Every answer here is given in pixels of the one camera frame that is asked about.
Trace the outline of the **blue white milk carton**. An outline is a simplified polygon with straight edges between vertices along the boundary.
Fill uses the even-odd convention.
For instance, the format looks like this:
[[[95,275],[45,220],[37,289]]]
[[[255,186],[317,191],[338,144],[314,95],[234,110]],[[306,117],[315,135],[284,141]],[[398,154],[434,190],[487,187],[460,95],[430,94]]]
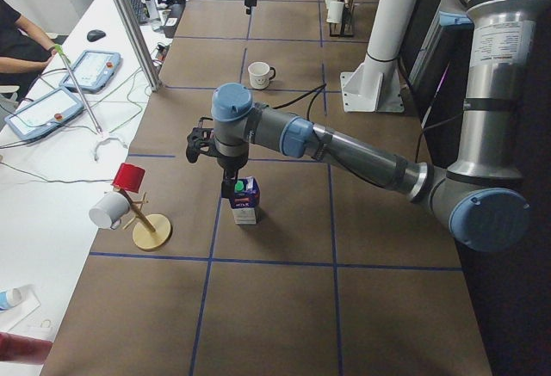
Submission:
[[[239,178],[230,199],[232,215],[237,225],[255,225],[258,221],[260,189],[253,176]]]

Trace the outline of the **white smiley mug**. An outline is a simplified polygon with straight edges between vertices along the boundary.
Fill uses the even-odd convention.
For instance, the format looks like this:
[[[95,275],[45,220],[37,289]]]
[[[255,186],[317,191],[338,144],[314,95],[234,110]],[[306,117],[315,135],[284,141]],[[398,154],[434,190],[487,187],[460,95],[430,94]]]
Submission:
[[[276,68],[261,61],[251,63],[247,68],[249,82],[253,89],[267,89],[276,76]]]

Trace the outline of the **red cup on stand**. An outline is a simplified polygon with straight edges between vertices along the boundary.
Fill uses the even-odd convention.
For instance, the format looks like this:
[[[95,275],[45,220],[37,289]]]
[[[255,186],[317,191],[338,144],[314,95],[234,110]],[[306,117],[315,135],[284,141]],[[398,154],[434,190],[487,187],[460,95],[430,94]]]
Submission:
[[[122,163],[112,185],[118,189],[138,193],[144,176],[144,169],[130,163]]]

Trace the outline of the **white cup on stand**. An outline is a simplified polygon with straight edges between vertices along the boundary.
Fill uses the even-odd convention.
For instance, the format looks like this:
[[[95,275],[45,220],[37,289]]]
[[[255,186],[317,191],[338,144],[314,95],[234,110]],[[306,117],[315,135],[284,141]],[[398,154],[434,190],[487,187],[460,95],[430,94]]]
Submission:
[[[89,217],[98,228],[115,230],[129,211],[128,200],[119,192],[111,191],[89,210]]]

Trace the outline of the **white home mug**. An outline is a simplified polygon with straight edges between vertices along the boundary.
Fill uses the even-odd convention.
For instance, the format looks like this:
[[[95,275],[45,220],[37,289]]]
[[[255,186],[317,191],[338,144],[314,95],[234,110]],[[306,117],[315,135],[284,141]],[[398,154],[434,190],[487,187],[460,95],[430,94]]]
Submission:
[[[326,22],[330,24],[340,24],[343,19],[345,3],[335,0],[331,1],[327,10]]]

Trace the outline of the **wooden mug tree stand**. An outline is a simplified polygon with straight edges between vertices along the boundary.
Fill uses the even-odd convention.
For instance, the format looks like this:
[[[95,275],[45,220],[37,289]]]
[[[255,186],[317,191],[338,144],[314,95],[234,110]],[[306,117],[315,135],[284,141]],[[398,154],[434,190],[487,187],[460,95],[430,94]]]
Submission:
[[[169,219],[160,213],[144,215],[142,207],[147,200],[147,193],[143,193],[140,200],[133,200],[128,192],[122,188],[114,188],[114,191],[121,194],[127,201],[133,218],[123,228],[126,229],[136,221],[133,228],[133,242],[141,250],[153,251],[165,244],[172,233],[172,224]]]

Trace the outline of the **black mug rack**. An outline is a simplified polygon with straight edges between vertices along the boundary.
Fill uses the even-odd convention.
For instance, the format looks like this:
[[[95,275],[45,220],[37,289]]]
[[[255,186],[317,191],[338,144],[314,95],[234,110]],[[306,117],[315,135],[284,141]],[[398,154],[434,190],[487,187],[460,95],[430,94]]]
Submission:
[[[328,24],[329,35],[331,37],[353,37],[354,31],[354,12],[356,0],[338,0],[345,3],[343,19],[340,24]]]

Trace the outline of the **black keyboard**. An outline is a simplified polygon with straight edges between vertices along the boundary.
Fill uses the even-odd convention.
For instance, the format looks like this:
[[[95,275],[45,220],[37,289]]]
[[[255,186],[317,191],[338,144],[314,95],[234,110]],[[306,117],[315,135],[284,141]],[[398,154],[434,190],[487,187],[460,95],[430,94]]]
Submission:
[[[149,22],[149,10],[142,0],[129,0],[139,25]]]

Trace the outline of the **metal rod with clamp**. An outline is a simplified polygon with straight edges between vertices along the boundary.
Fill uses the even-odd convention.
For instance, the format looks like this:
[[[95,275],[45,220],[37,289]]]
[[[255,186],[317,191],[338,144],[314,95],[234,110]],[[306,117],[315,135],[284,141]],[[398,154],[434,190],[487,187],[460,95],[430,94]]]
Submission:
[[[86,93],[84,93],[81,90],[80,86],[78,85],[77,79],[75,78],[75,75],[73,74],[73,72],[71,70],[71,65],[77,59],[74,62],[71,62],[69,60],[69,58],[67,57],[67,55],[65,54],[62,46],[59,45],[59,44],[56,44],[54,46],[54,48],[55,48],[55,51],[57,52],[57,54],[60,56],[62,62],[64,63],[64,66],[65,66],[65,68],[67,70],[67,74],[68,74],[68,77],[64,78],[60,82],[60,85],[65,87],[66,89],[76,90],[76,92],[78,93],[80,99],[84,103],[84,107],[85,107],[89,117],[92,120],[92,123],[93,123],[93,125],[96,129],[96,132],[97,132],[98,136],[100,137],[96,141],[96,144],[95,144],[94,149],[93,149],[93,158],[94,158],[94,160],[97,161],[99,159],[99,156],[98,156],[99,147],[101,145],[107,144],[111,140],[116,140],[116,141],[121,143],[123,148],[128,148],[127,142],[124,140],[124,138],[122,138],[118,134],[110,133],[109,131],[104,131],[102,129],[99,121],[97,120],[97,118],[96,118],[94,112],[92,111],[91,106],[90,106],[90,104],[89,104],[89,102],[88,102],[88,100],[85,96]]]

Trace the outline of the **black computer mouse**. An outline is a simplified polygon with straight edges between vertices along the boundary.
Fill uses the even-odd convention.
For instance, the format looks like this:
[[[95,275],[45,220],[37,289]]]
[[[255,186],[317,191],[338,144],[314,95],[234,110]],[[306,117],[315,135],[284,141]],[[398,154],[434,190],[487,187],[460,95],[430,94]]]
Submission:
[[[90,30],[87,33],[86,39],[88,42],[96,42],[106,36],[106,33],[99,29]]]

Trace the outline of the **far teach pendant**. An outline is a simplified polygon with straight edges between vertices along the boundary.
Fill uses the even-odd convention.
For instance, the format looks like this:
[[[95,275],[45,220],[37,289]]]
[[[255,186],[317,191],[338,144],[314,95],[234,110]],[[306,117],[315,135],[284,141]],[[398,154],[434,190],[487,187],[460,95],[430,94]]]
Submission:
[[[85,50],[71,65],[71,70],[84,93],[101,91],[121,63],[118,52]]]

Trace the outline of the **near teach pendant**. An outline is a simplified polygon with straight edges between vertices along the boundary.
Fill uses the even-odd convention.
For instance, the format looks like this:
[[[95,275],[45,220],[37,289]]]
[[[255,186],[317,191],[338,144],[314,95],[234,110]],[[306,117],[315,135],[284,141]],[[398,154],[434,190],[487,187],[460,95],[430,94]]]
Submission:
[[[68,89],[60,87],[17,110],[4,119],[20,140],[42,137],[77,117],[83,102]]]

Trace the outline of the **person in black shirt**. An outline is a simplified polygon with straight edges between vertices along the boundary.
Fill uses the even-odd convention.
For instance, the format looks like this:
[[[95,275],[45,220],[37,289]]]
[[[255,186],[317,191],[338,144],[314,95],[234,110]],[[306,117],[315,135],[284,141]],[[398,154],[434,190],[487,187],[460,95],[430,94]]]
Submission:
[[[1,0],[1,77],[42,72],[57,53],[54,42],[27,17]]]

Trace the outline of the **red cylinder on desk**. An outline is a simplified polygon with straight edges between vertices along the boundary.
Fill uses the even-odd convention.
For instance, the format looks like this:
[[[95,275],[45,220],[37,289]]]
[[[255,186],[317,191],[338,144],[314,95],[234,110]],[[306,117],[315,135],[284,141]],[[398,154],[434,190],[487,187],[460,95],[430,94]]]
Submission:
[[[52,349],[48,340],[1,333],[1,361],[42,365]]]

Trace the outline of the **aluminium frame post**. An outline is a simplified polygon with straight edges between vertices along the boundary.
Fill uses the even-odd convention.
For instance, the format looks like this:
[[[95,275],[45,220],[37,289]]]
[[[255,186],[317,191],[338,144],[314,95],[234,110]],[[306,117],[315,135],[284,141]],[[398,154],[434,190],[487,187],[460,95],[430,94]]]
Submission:
[[[114,0],[117,11],[120,15],[123,26],[127,32],[134,53],[139,61],[139,66],[145,73],[145,77],[152,92],[157,92],[162,85],[158,72],[152,61],[150,52],[139,24],[133,13],[129,0]]]

